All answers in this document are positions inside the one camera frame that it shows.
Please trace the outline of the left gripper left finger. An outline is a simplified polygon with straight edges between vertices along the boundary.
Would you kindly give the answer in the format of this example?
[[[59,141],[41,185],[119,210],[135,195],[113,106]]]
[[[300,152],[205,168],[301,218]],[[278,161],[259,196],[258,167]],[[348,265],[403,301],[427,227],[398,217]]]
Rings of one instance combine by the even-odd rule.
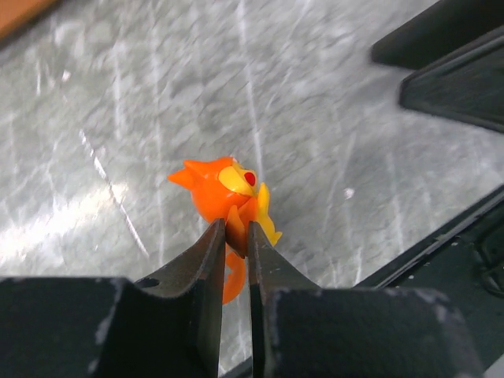
[[[224,223],[149,276],[4,277],[4,377],[215,377]]]

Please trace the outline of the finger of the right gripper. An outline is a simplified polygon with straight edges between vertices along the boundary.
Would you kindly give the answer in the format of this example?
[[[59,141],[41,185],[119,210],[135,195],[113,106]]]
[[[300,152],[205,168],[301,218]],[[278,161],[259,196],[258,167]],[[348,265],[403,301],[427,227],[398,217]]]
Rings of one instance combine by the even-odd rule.
[[[421,69],[503,26],[503,0],[443,0],[373,44],[371,60]]]
[[[484,35],[406,77],[399,105],[503,132],[503,36]]]

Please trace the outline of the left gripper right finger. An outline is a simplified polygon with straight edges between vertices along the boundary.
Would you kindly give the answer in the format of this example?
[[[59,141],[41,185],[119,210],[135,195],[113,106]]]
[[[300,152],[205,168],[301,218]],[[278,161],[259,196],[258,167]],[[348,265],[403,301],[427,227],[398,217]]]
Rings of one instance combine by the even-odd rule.
[[[324,289],[248,235],[256,377],[482,377],[461,312],[424,288]]]

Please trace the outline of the orange dragon toy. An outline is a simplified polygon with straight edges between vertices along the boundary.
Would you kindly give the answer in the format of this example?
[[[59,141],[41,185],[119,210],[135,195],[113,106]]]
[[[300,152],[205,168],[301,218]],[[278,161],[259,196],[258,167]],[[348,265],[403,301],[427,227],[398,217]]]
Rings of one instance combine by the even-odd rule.
[[[224,278],[222,303],[226,305],[240,294],[246,281],[249,223],[258,223],[272,246],[283,235],[269,215],[269,188],[254,170],[245,169],[231,156],[186,160],[183,168],[168,175],[167,180],[190,192],[204,221],[225,222],[225,265],[229,272]]]

